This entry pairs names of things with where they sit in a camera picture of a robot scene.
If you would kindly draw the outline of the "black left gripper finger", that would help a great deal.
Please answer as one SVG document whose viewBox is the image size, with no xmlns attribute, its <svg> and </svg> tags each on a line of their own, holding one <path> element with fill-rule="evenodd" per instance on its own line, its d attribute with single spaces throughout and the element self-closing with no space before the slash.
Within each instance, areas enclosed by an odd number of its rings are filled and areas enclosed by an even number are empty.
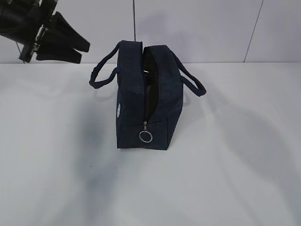
<svg viewBox="0 0 301 226">
<path fill-rule="evenodd" d="M 36 52 L 38 61 L 63 61 L 74 64 L 80 64 L 82 55 L 70 47 L 60 46 L 40 46 Z"/>
<path fill-rule="evenodd" d="M 90 43 L 68 24 L 60 12 L 57 11 L 52 15 L 51 20 L 45 24 L 45 28 L 44 42 L 89 52 Z"/>
</svg>

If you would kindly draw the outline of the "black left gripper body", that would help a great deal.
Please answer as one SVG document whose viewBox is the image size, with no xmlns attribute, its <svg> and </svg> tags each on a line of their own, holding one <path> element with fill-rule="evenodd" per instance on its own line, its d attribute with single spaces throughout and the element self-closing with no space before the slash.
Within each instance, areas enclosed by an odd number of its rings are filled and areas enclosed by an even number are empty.
<svg viewBox="0 0 301 226">
<path fill-rule="evenodd" d="M 19 51 L 19 59 L 23 63 L 29 63 L 33 53 L 37 53 L 42 44 L 42 38 L 49 23 L 52 20 L 53 12 L 57 6 L 57 0 L 36 0 L 33 7 L 25 17 L 29 25 L 22 30 L 27 40 Z"/>
</svg>

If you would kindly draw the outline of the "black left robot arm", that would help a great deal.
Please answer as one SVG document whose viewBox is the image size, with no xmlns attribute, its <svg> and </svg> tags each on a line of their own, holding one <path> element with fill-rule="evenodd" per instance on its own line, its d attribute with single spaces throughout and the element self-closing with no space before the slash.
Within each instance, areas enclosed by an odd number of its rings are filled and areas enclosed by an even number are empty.
<svg viewBox="0 0 301 226">
<path fill-rule="evenodd" d="M 23 45 L 19 59 L 81 62 L 90 43 L 76 32 L 63 15 L 55 11 L 56 0 L 2 0 L 0 34 Z"/>
</svg>

